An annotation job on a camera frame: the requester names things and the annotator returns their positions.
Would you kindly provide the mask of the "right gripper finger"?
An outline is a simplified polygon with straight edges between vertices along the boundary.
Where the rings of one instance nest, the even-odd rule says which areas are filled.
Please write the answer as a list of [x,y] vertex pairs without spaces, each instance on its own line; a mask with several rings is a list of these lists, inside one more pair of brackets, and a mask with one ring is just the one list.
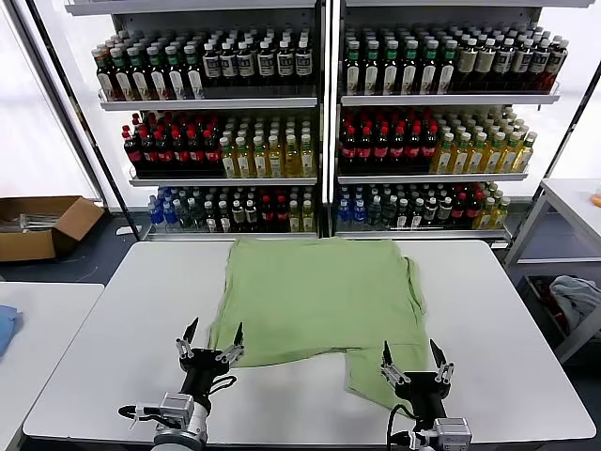
[[380,373],[391,387],[406,383],[406,375],[393,363],[393,357],[387,341],[384,341]]
[[446,359],[443,350],[431,339],[429,341],[434,361],[436,363],[438,373],[435,378],[436,382],[450,383],[455,372],[455,364]]

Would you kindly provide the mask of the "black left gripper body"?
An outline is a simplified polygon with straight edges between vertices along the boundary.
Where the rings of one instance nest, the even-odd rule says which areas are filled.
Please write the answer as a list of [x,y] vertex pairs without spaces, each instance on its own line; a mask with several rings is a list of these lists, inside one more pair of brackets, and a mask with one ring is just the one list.
[[229,363],[217,359],[216,350],[193,349],[192,357],[180,359],[180,367],[185,372],[185,379],[180,393],[193,397],[200,405],[209,405],[209,392],[214,380],[224,376],[230,369]]

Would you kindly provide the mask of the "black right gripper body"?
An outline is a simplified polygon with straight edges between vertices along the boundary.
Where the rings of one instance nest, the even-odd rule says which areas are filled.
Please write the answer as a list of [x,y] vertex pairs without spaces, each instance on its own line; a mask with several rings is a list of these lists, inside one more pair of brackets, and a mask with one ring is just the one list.
[[449,392],[450,380],[433,371],[409,372],[395,384],[395,395],[409,403],[416,421],[446,418],[443,400]]

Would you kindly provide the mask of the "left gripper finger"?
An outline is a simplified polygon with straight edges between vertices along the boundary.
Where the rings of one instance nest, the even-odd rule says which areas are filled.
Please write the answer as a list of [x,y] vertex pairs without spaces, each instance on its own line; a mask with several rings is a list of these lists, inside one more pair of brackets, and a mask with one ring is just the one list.
[[180,360],[188,359],[193,357],[193,349],[191,344],[198,324],[198,318],[195,318],[193,322],[187,326],[184,334],[181,338],[176,339],[177,352]]
[[239,324],[237,328],[233,343],[231,346],[221,351],[217,355],[217,361],[223,365],[233,365],[235,362],[239,360],[239,358],[244,353],[244,345],[243,345],[243,323]]

